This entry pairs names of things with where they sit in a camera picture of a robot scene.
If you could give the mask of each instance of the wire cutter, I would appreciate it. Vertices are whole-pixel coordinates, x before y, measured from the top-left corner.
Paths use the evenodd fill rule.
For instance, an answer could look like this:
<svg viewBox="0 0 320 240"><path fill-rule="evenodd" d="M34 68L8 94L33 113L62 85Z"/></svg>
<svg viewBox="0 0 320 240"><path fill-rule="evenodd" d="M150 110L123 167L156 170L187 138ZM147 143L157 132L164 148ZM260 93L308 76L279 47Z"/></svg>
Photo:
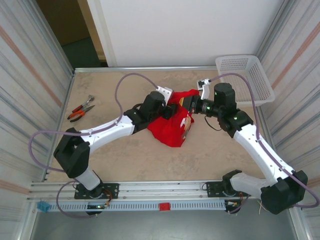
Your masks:
<svg viewBox="0 0 320 240"><path fill-rule="evenodd" d="M80 118L82 118L82 117L86 114L86 112L88 112L88 111L89 111L90 109L92 109L94 106L95 106L95 105L87 106L87 107L85 107L85 108L83 108L83 109L80 109L80 110L78 110L78 111L76 111L76 112L73 112L73 113L71 113L71 114L68 116L67 119L69 120L69 119L71 119L71 118L79 115L78 117L70 120L70 123L74 123L74 122L78 121Z"/></svg>

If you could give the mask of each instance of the red cloth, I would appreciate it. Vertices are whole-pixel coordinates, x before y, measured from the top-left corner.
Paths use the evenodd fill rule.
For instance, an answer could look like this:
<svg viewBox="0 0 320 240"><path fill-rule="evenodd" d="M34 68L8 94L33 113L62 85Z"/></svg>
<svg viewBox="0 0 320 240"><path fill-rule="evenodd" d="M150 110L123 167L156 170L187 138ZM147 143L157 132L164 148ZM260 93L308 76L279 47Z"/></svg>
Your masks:
<svg viewBox="0 0 320 240"><path fill-rule="evenodd" d="M191 113L179 104L181 98L189 96L198 96L199 91L191 89L190 91L174 92L168 101L168 104L178 104L177 111L169 120L158 117L149 124L148 129L153 136L161 143L170 147L181 147L194 119Z"/></svg>

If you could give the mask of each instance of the white wall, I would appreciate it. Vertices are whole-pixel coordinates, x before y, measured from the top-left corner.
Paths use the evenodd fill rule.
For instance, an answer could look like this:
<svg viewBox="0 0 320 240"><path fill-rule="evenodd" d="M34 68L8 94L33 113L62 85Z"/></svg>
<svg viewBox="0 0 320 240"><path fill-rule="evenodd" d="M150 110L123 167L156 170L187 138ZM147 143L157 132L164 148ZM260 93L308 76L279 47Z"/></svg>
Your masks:
<svg viewBox="0 0 320 240"><path fill-rule="evenodd" d="M282 0L88 0L110 67L255 54Z"/></svg>

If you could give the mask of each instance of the metal wall panel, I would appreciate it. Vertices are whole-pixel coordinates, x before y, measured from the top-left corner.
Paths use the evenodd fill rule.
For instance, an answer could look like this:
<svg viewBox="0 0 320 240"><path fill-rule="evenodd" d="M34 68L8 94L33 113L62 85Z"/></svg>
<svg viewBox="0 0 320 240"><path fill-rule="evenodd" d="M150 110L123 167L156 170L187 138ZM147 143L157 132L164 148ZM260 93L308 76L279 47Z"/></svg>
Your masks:
<svg viewBox="0 0 320 240"><path fill-rule="evenodd" d="M21 220L30 183L44 174L29 156L29 137L57 129L73 76L32 1L0 2L0 75L0 239L7 240ZM33 143L44 164L54 139L41 135Z"/></svg>
<svg viewBox="0 0 320 240"><path fill-rule="evenodd" d="M320 195L320 1L295 1L261 59L276 99L262 106L278 154ZM305 203L314 199L306 194ZM305 209L315 239L320 208Z"/></svg>

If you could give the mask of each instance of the tabletop surface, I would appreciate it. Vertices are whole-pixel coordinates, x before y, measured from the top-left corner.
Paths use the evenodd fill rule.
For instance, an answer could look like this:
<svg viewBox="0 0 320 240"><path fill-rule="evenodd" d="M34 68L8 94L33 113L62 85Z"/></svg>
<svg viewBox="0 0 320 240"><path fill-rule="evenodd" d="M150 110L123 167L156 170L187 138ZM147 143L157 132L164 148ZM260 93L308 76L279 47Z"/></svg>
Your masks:
<svg viewBox="0 0 320 240"><path fill-rule="evenodd" d="M62 131L74 127L85 130L116 119L120 110L115 102L115 88L128 72L83 72L75 75L66 108ZM196 81L213 78L217 71L146 71L143 74L161 87L176 92L196 89ZM154 87L139 76L129 76L119 87L118 99L123 110L142 103ZM73 109L94 95L95 105L82 119L70 123L68 115ZM242 108L254 119L253 108ZM204 116L193 114L192 124L182 147L172 148L159 142L147 129L134 135L116 139L90 155L89 165L103 181L183 181L218 180L232 170L263 178L263 174L250 155L224 131L214 131ZM208 119L220 128L216 119ZM54 159L52 166L60 168ZM49 182L65 182L65 173L51 171Z"/></svg>

